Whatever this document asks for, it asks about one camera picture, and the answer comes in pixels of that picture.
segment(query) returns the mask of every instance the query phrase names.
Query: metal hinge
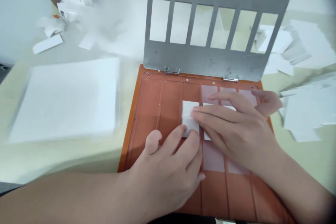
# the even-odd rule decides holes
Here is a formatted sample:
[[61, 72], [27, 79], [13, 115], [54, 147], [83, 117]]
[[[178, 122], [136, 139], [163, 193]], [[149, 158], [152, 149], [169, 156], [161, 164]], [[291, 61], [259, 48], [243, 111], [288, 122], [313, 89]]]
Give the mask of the metal hinge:
[[223, 81], [238, 82], [238, 81], [239, 81], [239, 79], [229, 79], [229, 78], [223, 78]]
[[175, 72], [169, 71], [169, 67], [164, 68], [164, 74], [170, 74], [170, 75], [180, 75], [180, 70], [176, 69]]

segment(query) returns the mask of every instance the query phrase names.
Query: forearm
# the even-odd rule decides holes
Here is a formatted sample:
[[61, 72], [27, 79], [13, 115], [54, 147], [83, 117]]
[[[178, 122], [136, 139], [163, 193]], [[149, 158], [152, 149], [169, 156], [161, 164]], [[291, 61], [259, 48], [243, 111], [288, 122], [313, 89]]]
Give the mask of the forearm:
[[139, 223], [147, 221], [127, 197], [127, 172], [61, 173], [0, 198], [0, 223]]
[[259, 176], [278, 194], [298, 223], [325, 223], [335, 196], [284, 151]]

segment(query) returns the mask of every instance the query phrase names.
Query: finger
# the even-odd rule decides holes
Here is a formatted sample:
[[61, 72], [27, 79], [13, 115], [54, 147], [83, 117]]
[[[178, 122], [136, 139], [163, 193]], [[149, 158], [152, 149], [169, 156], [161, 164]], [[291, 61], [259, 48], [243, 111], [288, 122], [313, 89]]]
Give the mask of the finger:
[[188, 138], [184, 141], [181, 147], [177, 150], [175, 157], [178, 162], [187, 167], [196, 156], [200, 145], [200, 136], [195, 130], [191, 130]]
[[194, 107], [194, 111], [210, 114], [232, 123], [238, 123], [244, 119], [244, 115], [240, 112], [220, 105]]
[[256, 115], [257, 113], [252, 103], [238, 92], [215, 93], [209, 97], [209, 100], [228, 100], [239, 112], [250, 115]]
[[235, 128], [234, 123], [210, 114], [192, 111], [190, 115], [202, 128], [213, 129], [223, 137], [230, 137], [232, 135], [232, 130]]
[[203, 172], [199, 172], [198, 173], [198, 176], [197, 176], [197, 178], [196, 178], [196, 180], [195, 180], [195, 184], [194, 184], [194, 186], [193, 186], [193, 188], [192, 188], [192, 191], [191, 191], [191, 194], [190, 194], [190, 196], [196, 191], [196, 189], [197, 189], [197, 187], [199, 186], [199, 184], [203, 181], [203, 180], [205, 180], [205, 174], [203, 173]]
[[201, 143], [198, 145], [198, 150], [194, 158], [188, 164], [186, 171], [191, 178], [196, 178], [201, 169], [203, 159], [203, 149]]
[[229, 152], [229, 149], [226, 145], [225, 140], [223, 140], [223, 138], [213, 129], [205, 127], [203, 128], [206, 133], [208, 134], [208, 136], [210, 137], [211, 141], [213, 142], [213, 144], [224, 154], [227, 154]]
[[153, 130], [151, 133], [149, 133], [148, 137], [146, 138], [146, 144], [144, 153], [146, 155], [152, 155], [158, 150], [159, 147], [159, 141], [162, 139], [162, 134], [158, 130]]
[[182, 135], [186, 131], [186, 129], [187, 126], [183, 124], [175, 128], [163, 143], [160, 151], [166, 153], [167, 155], [172, 155], [178, 147], [182, 139]]
[[258, 104], [255, 109], [266, 118], [282, 107], [282, 102], [280, 101], [278, 95], [272, 91], [255, 89], [252, 90], [252, 94], [264, 100], [264, 102]]

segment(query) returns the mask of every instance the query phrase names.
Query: metal stencil plate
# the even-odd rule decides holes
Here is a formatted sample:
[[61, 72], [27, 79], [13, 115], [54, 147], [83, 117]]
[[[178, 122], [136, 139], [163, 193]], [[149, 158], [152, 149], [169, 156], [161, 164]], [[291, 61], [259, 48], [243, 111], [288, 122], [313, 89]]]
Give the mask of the metal stencil plate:
[[[143, 64], [147, 69], [182, 72], [204, 76], [259, 81], [262, 78], [289, 0], [168, 0], [170, 1], [166, 41], [150, 40], [153, 0], [148, 0]], [[170, 43], [175, 2], [192, 4], [186, 44]], [[197, 5], [213, 6], [208, 38], [204, 47], [190, 45]], [[211, 48], [219, 8], [233, 8], [235, 13], [225, 49]], [[246, 51], [231, 50], [241, 10], [256, 12]], [[265, 54], [251, 52], [263, 13], [277, 14], [273, 35]]]

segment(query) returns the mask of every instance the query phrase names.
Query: light green table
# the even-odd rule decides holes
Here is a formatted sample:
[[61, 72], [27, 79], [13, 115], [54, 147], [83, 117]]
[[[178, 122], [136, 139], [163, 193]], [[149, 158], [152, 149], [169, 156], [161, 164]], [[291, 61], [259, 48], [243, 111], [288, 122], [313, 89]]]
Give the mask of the light green table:
[[[62, 34], [65, 43], [41, 54], [34, 55], [29, 48], [0, 85], [0, 181], [26, 184], [40, 176], [60, 170], [87, 172], [116, 172], [124, 141], [126, 124], [133, 98], [140, 61], [122, 58], [121, 61], [121, 124], [104, 138], [78, 138], [37, 143], [6, 143], [6, 134], [15, 118], [27, 83], [29, 69], [36, 65], [96, 59], [103, 53], [77, 47], [79, 36], [75, 27]], [[336, 69], [336, 65], [325, 71]], [[307, 77], [320, 71], [296, 69], [295, 76], [282, 73], [264, 76], [265, 90], [275, 92], [300, 84]], [[272, 123], [281, 147], [326, 188], [336, 188], [336, 127], [318, 130], [322, 141], [296, 143], [290, 133], [282, 128], [278, 113], [272, 115]]]

